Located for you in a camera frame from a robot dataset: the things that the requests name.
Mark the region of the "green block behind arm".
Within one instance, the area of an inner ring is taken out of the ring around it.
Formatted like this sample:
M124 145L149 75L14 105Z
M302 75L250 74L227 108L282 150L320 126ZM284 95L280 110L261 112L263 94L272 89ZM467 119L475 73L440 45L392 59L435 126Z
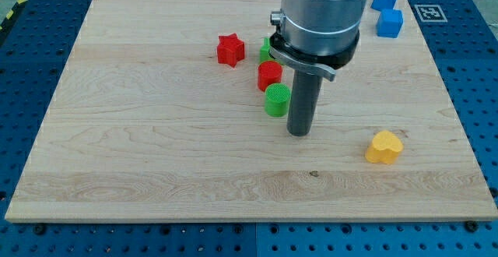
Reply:
M269 37L264 37L262 46L260 47L260 50L259 50L259 62L260 63L268 62L268 61L279 62L270 55L269 49L270 49Z

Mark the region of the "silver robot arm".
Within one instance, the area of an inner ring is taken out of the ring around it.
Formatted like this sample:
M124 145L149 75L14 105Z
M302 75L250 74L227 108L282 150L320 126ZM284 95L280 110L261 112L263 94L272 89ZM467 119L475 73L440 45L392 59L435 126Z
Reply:
M270 15L269 54L290 68L329 81L349 63L366 0L282 0Z

